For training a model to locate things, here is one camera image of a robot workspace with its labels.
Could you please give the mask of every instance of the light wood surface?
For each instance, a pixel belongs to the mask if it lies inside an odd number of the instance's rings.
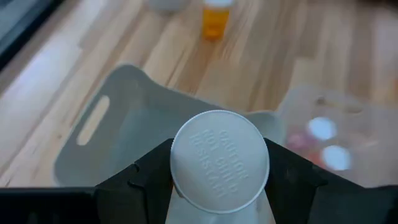
[[[117,65],[219,105],[274,110],[301,83],[398,104],[398,14],[355,0],[237,0],[222,41],[201,39],[201,1],[67,0],[0,75],[0,184],[54,186],[53,163]]]

